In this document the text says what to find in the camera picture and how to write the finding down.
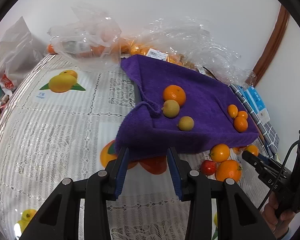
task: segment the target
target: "blue gripper pad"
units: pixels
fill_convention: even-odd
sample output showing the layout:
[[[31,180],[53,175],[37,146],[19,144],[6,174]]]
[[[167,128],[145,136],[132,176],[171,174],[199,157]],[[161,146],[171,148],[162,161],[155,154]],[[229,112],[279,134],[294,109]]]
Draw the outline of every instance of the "blue gripper pad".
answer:
[[[114,196],[116,199],[118,199],[119,195],[122,192],[124,179],[126,178],[126,173],[128,169],[128,164],[129,164],[129,149],[126,148],[121,164],[118,169],[117,176],[115,178],[116,186],[115,186]]]
[[[173,158],[172,152],[170,149],[167,151],[167,159],[168,159],[168,165],[170,170],[171,179],[173,182],[173,187],[176,195],[179,197],[180,200],[182,200],[182,186],[181,186],[181,177],[179,175],[179,171],[176,165],[176,162]]]

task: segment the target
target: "plaid fabric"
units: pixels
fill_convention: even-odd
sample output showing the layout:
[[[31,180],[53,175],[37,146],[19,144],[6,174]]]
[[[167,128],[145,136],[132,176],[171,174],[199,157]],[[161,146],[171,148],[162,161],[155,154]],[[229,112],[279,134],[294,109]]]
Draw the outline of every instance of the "plaid fabric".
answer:
[[[275,132],[275,130],[273,129],[272,125],[269,122],[267,122],[265,125],[262,124],[259,117],[256,115],[256,113],[253,111],[253,109],[249,105],[248,101],[241,94],[237,85],[231,84],[230,88],[232,89],[233,93],[239,98],[241,103],[247,109],[248,113],[251,115],[252,119],[257,124],[258,128],[260,129],[262,135],[265,138],[266,144],[270,149],[270,151],[266,151],[266,152],[268,152],[269,157],[272,158],[273,155],[276,155],[278,152],[279,137],[278,137],[277,133]]]

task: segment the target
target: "wall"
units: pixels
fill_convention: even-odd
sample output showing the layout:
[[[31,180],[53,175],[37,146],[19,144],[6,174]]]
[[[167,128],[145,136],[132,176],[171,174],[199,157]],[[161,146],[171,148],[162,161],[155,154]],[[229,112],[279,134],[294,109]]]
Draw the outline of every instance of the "wall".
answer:
[[[271,124],[278,132],[279,156],[283,161],[300,130],[300,28],[290,17],[282,43],[265,75],[257,85],[269,111]],[[296,148],[287,162],[293,168]]]
[[[25,18],[30,31],[43,43],[48,29],[76,21],[70,6],[79,0],[19,0],[0,23],[0,35]],[[210,21],[216,41],[242,55],[241,68],[252,69],[273,30],[277,0],[83,0],[111,12],[123,33],[138,34],[142,26],[161,17],[201,17]]]

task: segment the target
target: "brown wooden trim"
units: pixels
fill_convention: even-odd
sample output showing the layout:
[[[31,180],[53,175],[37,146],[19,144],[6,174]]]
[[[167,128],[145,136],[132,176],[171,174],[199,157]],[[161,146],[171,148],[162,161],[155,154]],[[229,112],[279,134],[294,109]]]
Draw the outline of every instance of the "brown wooden trim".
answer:
[[[258,62],[256,63],[255,67],[253,68],[254,73],[257,76],[254,85],[257,85],[266,70],[268,69],[270,63],[272,62],[274,55],[277,53],[277,50],[280,46],[282,38],[287,28],[288,20],[289,20],[289,12],[286,10],[283,5],[280,7],[279,15],[277,22],[275,23],[274,30],[270,36],[270,39],[259,58]]]

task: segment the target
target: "folded fabric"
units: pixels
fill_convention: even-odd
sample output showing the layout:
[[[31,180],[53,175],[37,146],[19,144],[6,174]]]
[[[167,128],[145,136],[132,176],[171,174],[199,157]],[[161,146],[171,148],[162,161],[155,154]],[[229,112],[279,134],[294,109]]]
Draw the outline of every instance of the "folded fabric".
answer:
[[[140,90],[140,102],[123,120],[115,149],[125,146],[130,158],[138,160],[165,155],[168,147],[178,153],[199,153],[216,144],[229,147],[246,146],[259,135],[253,120],[248,117],[248,129],[237,132],[227,107],[234,104],[245,110],[231,89],[196,71],[162,60],[134,55],[121,62],[122,69]],[[186,92],[186,102],[175,118],[162,114],[162,93],[169,85],[177,85]],[[183,116],[194,119],[191,131],[180,131],[178,121]]]

